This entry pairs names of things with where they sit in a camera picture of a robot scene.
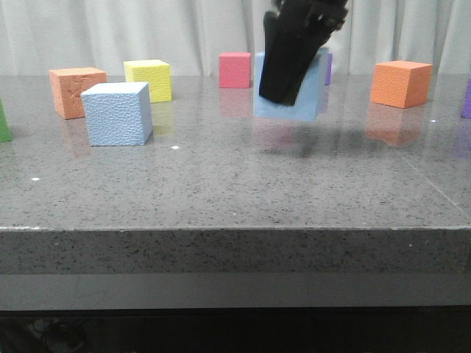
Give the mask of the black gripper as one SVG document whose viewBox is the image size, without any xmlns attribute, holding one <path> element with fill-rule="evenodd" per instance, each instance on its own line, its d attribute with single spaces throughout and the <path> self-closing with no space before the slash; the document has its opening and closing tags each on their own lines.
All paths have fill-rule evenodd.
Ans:
<svg viewBox="0 0 471 353">
<path fill-rule="evenodd" d="M 332 32 L 343 27 L 346 1 L 274 1 L 263 27 L 265 59 L 259 94 L 293 106 L 307 70 Z"/>
</svg>

